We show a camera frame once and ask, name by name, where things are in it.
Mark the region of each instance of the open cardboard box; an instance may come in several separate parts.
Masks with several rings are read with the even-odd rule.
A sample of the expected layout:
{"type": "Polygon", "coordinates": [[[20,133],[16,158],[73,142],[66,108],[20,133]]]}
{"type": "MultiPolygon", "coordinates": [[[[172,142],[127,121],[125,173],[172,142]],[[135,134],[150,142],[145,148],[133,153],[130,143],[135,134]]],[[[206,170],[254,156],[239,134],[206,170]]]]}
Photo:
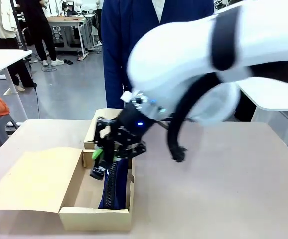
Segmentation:
{"type": "Polygon", "coordinates": [[[58,213],[66,230],[130,230],[134,167],[128,180],[128,209],[98,209],[104,181],[89,176],[92,153],[75,148],[25,153],[0,181],[0,210],[58,213]]]}
{"type": "MultiPolygon", "coordinates": [[[[98,117],[101,116],[103,118],[106,118],[107,120],[111,120],[111,119],[115,118],[116,116],[118,116],[120,112],[121,112],[120,109],[109,109],[109,108],[98,109],[95,111],[95,114],[93,116],[90,128],[89,128],[88,133],[86,134],[85,139],[84,139],[84,148],[85,149],[94,149],[95,148],[94,133],[95,133],[95,127],[96,127],[96,122],[97,122],[98,117]]],[[[100,132],[100,136],[101,137],[105,136],[109,131],[110,131],[110,129],[107,127],[106,129],[104,129],[100,132]]]]}

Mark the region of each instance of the black strap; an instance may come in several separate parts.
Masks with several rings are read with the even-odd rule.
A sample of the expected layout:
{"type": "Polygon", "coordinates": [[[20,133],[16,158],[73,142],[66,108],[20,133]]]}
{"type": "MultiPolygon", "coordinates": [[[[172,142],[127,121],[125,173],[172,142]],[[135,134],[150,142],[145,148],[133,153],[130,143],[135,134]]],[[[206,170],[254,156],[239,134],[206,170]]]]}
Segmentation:
{"type": "Polygon", "coordinates": [[[236,26],[240,8],[240,6],[232,8],[216,17],[212,35],[211,61],[217,70],[228,70],[236,61],[236,26]]]}

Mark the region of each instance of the beige tabletop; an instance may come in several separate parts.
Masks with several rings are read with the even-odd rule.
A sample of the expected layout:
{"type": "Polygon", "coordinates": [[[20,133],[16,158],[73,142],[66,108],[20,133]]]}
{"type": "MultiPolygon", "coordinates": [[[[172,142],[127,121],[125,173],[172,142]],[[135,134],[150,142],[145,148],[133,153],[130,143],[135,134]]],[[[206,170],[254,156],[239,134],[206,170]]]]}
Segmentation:
{"type": "MultiPolygon", "coordinates": [[[[0,149],[0,179],[26,151],[83,147],[89,121],[29,120],[0,149]]],[[[288,149],[260,123],[186,124],[184,163],[165,130],[145,137],[137,157],[133,229],[64,231],[57,214],[0,211],[0,239],[288,239],[288,149]]]]}

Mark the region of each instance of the blue suit jacket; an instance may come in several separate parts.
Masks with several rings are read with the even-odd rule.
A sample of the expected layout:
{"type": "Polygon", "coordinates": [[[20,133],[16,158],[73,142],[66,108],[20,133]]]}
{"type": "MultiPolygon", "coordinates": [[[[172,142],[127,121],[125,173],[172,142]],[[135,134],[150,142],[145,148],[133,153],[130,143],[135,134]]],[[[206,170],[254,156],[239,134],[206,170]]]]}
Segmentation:
{"type": "Polygon", "coordinates": [[[142,36],[160,24],[199,20],[213,13],[213,0],[166,0],[159,23],[151,0],[104,0],[101,31],[107,107],[124,107],[120,97],[132,88],[127,61],[142,36]]]}

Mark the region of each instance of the black pole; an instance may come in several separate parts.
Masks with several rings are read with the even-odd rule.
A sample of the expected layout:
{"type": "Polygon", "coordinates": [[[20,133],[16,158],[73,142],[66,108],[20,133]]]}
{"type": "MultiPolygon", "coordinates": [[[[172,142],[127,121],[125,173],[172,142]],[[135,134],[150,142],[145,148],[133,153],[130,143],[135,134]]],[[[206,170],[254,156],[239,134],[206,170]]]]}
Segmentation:
{"type": "Polygon", "coordinates": [[[24,37],[23,37],[23,34],[22,34],[20,22],[19,22],[18,17],[17,17],[17,13],[16,13],[16,10],[15,10],[15,6],[14,6],[13,0],[10,0],[10,3],[11,3],[11,7],[12,7],[12,11],[13,11],[13,16],[14,16],[14,19],[15,19],[16,27],[18,28],[18,33],[19,33],[21,44],[22,44],[24,50],[27,51],[28,48],[26,46],[26,43],[25,43],[25,40],[24,40],[24,37]]]}

